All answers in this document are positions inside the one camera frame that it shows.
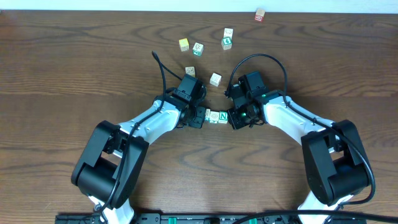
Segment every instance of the wood grain surface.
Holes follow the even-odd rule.
[[[223,50],[223,29],[234,29]],[[178,40],[204,44],[203,56]],[[179,75],[195,66],[209,82],[205,104],[231,106],[223,92],[234,66],[271,54],[289,73],[288,94],[324,118],[357,126],[376,176],[370,203],[346,210],[398,213],[398,15],[4,11],[0,15],[0,223],[53,223],[91,212],[70,176],[94,127],[146,110],[162,91],[150,54]],[[254,58],[236,79],[262,72],[282,88],[280,68]],[[179,81],[167,75],[167,86]],[[233,131],[204,124],[150,146],[131,195],[135,208],[165,213],[254,213],[297,208],[309,191],[301,147],[272,126]],[[369,189],[356,196],[364,198]]]

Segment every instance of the toy block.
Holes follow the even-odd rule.
[[[197,56],[201,56],[201,54],[203,53],[203,44],[199,44],[199,43],[195,43],[195,45],[193,46],[193,54],[197,55]]]
[[[221,81],[221,75],[213,73],[213,75],[210,78],[210,84],[218,86]]]
[[[266,11],[263,9],[257,9],[256,16],[254,16],[254,20],[262,22],[264,20],[264,15]]]
[[[231,28],[225,28],[224,29],[224,37],[229,37],[232,40],[232,33],[234,32],[234,29]]]
[[[232,40],[229,37],[224,37],[223,40],[221,41],[221,45],[223,46],[224,50],[231,49],[232,47]]]
[[[181,51],[189,50],[189,43],[187,38],[181,39],[179,40],[179,42]]]
[[[220,117],[218,118],[218,122],[221,124],[228,123],[228,113],[224,111],[220,111]]]
[[[210,118],[210,109],[206,109],[206,114],[205,114],[205,121],[208,121]]]
[[[210,111],[210,118],[209,118],[209,122],[216,124],[218,123],[218,118],[220,117],[220,113],[219,112],[215,112],[215,111]]]
[[[195,67],[185,67],[185,73],[195,77]]]

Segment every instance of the black cable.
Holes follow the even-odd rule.
[[[104,224],[108,224],[108,219],[106,218],[104,212],[101,213],[101,216],[104,219]]]
[[[168,71],[170,74],[172,74],[175,78],[178,78],[179,80],[182,80],[181,77],[179,77],[178,75],[176,75],[174,72],[172,72],[170,69],[168,69],[166,66],[164,66],[164,64],[162,64],[162,67],[164,67],[164,69],[166,69],[166,71]]]
[[[377,222],[398,223],[397,217],[373,215],[373,214],[360,213],[360,212],[344,212],[344,211],[334,211],[334,210],[332,211],[331,210],[269,210],[254,215],[248,215],[244,218],[235,221],[233,224],[240,224],[254,218],[263,218],[274,215],[331,215],[331,216],[355,218],[361,220],[372,220]]]
[[[257,57],[257,56],[263,56],[263,57],[267,57],[267,58],[273,59],[273,61],[275,61],[276,63],[278,63],[278,65],[279,65],[280,68],[282,69],[282,71],[283,71],[283,73],[284,73],[284,90],[282,91],[282,96],[283,96],[284,103],[286,104],[286,106],[288,106],[292,111],[294,111],[294,112],[296,112],[297,114],[303,116],[304,118],[306,118],[306,119],[308,119],[308,120],[310,120],[310,121],[313,121],[313,123],[315,123],[315,124],[317,124],[317,125],[319,125],[319,126],[325,128],[325,129],[328,129],[328,130],[332,131],[336,136],[338,136],[338,137],[340,138],[340,140],[342,140],[342,141],[344,141],[345,143],[347,143],[347,145],[348,145],[350,148],[352,148],[352,150],[354,150],[354,152],[357,153],[357,155],[358,155],[358,156],[361,158],[361,160],[363,161],[363,163],[364,163],[364,165],[365,165],[366,173],[368,174],[368,176],[369,176],[369,178],[370,178],[371,192],[369,193],[368,197],[365,198],[365,199],[363,199],[363,200],[358,200],[358,201],[354,201],[354,202],[341,202],[340,205],[359,205],[359,204],[366,203],[366,202],[370,201],[370,200],[373,198],[374,193],[375,193],[375,191],[376,191],[376,181],[374,180],[373,171],[372,171],[372,169],[371,169],[369,163],[368,163],[368,162],[366,161],[366,159],[362,156],[362,154],[361,154],[360,151],[357,149],[357,147],[356,147],[348,138],[346,138],[345,136],[343,136],[342,134],[340,134],[338,131],[334,130],[333,128],[331,128],[331,127],[329,127],[329,126],[327,126],[327,125],[325,125],[325,124],[323,124],[323,123],[317,121],[316,118],[311,118],[311,117],[309,117],[309,116],[307,116],[307,115],[301,113],[299,110],[295,109],[292,105],[290,105],[290,102],[288,102],[288,101],[286,100],[286,92],[287,92],[287,72],[286,72],[285,67],[282,65],[282,63],[280,63],[276,58],[274,58],[273,56],[267,55],[267,54],[253,54],[253,55],[250,55],[250,56],[246,57],[245,59],[243,59],[241,62],[238,63],[238,65],[237,65],[237,66],[235,67],[235,69],[232,71],[231,78],[229,79],[229,83],[228,83],[228,88],[227,88],[227,90],[225,91],[225,95],[226,95],[227,97],[229,97],[229,91],[230,91],[230,88],[231,88],[231,82],[232,82],[233,76],[234,76],[236,70],[238,69],[238,67],[241,66],[242,63],[244,63],[245,61],[249,60],[250,58]]]
[[[117,190],[118,187],[119,187],[120,178],[121,178],[121,174],[122,174],[123,167],[124,167],[124,161],[126,160],[126,155],[127,155],[127,153],[128,153],[128,149],[129,149],[128,146],[130,146],[130,140],[131,140],[131,138],[132,138],[133,133],[135,132],[135,130],[136,130],[144,121],[146,121],[148,118],[150,118],[151,116],[153,116],[153,115],[155,115],[156,113],[158,113],[158,112],[162,109],[163,104],[164,104],[164,100],[165,100],[165,96],[166,96],[166,77],[165,77],[164,71],[163,71],[164,65],[162,65],[162,63],[160,62],[159,57],[158,57],[157,54],[156,54],[155,52],[153,52],[153,51],[152,51],[152,56],[155,58],[155,60],[156,60],[157,63],[159,64],[160,72],[162,73],[162,79],[163,79],[163,97],[162,97],[162,102],[160,103],[160,106],[159,106],[155,111],[153,111],[151,114],[148,114],[146,117],[142,118],[140,121],[137,121],[137,122],[134,124],[134,126],[131,128],[131,131],[130,131],[130,133],[129,133],[129,136],[127,137],[126,147],[125,147],[125,149],[124,149],[124,152],[123,152],[123,155],[122,155],[122,159],[121,159],[121,161],[120,161],[118,174],[117,174],[117,176],[116,176],[116,180],[115,180],[115,183],[114,183],[114,185],[113,185],[112,191],[111,191],[111,193],[110,193],[110,195],[109,195],[107,201],[105,201],[104,205],[102,205],[99,209],[97,209],[97,210],[95,211],[96,213],[100,213],[101,215],[103,214],[103,211],[105,210],[105,208],[111,203],[111,201],[112,201],[112,199],[113,199],[113,197],[114,197],[114,195],[115,195],[115,193],[116,193],[116,190]]]
[[[203,94],[201,96],[201,98],[199,98],[198,100],[195,101],[195,106],[198,106],[201,102],[203,102],[205,100],[205,97],[207,95],[207,88],[205,85],[201,86],[203,88]]]
[[[338,211],[340,209],[343,209],[343,206],[339,204],[335,208],[335,211]],[[323,224],[327,224],[327,223],[331,222],[332,220],[333,220],[333,216],[329,216],[327,219],[325,219],[325,221],[323,221]]]
[[[166,94],[169,94],[169,93],[171,93],[171,92],[173,92],[174,90],[176,90],[177,88],[175,88],[175,87],[170,87],[170,88],[168,88],[167,90],[166,90]]]
[[[261,123],[252,123],[253,125],[258,125],[258,126],[263,126],[263,125],[265,125],[265,122],[261,122]]]

